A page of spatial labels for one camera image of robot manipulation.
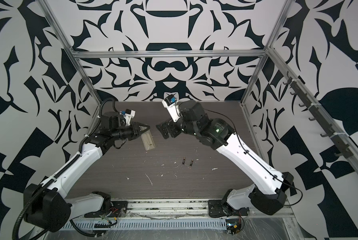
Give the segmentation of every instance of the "black bracket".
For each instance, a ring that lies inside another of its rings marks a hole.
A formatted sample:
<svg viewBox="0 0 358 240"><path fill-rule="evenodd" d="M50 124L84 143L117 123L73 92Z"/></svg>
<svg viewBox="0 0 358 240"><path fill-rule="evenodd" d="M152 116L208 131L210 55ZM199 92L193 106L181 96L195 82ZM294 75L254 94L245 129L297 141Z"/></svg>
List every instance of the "black bracket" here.
<svg viewBox="0 0 358 240"><path fill-rule="evenodd" d="M319 125L324 130L325 134L321 134L321 137L330 137L331 141L335 144L335 146L338 148L340 153L345 157L349 158L353 156L354 154L349 149L349 145L346 144L340 136L335 134L335 130L332 127L332 123L328 122L328 120L324 117L322 114L322 109L318 104L313 104L311 100L309 99L308 93L305 93L300 86L298 85L298 82L301 81L290 81L288 80L287 83L290 82L291 88L294 90L294 93L291 93L292 95L297 95L303 104L299 104L300 107L308 107L307 109L310 111L310 113L313 115L313 118L309 118L310 121L317 121Z"/></svg>
<svg viewBox="0 0 358 240"><path fill-rule="evenodd" d="M221 200L208 200L208 215L212 218L226 217L226 216L248 216L249 208L243 207L239 210L233 209L227 203L227 197L232 189L227 190L223 199Z"/></svg>

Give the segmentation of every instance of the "metal hook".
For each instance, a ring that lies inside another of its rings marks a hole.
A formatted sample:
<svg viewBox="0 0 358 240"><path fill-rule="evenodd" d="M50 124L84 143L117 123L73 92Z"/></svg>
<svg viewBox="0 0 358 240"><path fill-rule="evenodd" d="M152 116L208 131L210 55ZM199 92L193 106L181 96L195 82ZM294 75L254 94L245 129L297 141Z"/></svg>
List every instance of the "metal hook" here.
<svg viewBox="0 0 358 240"><path fill-rule="evenodd" d="M284 85L290 84L291 81L292 81L292 78L290 77L290 78L287 80L287 82L285 82L285 83L283 83L283 84L284 84Z"/></svg>

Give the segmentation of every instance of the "hook rack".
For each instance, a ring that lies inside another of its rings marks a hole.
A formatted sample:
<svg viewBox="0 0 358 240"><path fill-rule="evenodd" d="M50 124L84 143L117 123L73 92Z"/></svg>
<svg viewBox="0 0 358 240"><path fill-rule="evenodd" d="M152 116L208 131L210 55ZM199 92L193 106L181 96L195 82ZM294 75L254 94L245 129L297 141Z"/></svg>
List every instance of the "hook rack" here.
<svg viewBox="0 0 358 240"><path fill-rule="evenodd" d="M321 104L312 96L312 94L304 87L301 81L289 79L290 86L294 90L292 95L297 95L303 104L299 104L300 107L307 107L313 118L309 118L310 121L317 121L324 130L325 134L321 134L321 137L330 137L335 146L340 151L340 156L349 158L353 156L353 152L349 149L349 144L346 144L339 136L340 134L346 134L345 132L337 132L333 128L333 124L327 119L327 112L322 108Z"/></svg>

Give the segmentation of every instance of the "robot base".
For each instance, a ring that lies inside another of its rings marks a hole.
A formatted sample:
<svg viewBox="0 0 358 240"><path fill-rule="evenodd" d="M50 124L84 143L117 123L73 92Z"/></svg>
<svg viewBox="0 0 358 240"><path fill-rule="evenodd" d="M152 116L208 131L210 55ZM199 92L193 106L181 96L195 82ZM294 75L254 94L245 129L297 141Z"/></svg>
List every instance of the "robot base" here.
<svg viewBox="0 0 358 240"><path fill-rule="evenodd" d="M229 189L224 195L222 200L208 200L208 215L212 218L219 218L225 216L248 216L248 207L240 208L239 210L233 209L227 203L227 197L229 196L232 189Z"/></svg>

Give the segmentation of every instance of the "white debris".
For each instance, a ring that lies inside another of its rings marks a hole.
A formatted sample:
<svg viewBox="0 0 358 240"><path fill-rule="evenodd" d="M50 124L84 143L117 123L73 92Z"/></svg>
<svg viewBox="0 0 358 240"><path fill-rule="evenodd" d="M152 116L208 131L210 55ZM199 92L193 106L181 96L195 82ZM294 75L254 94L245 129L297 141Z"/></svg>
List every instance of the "white debris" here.
<svg viewBox="0 0 358 240"><path fill-rule="evenodd" d="M150 180L151 186L153 185L153 182L151 181L151 179L148 177L148 180Z"/></svg>

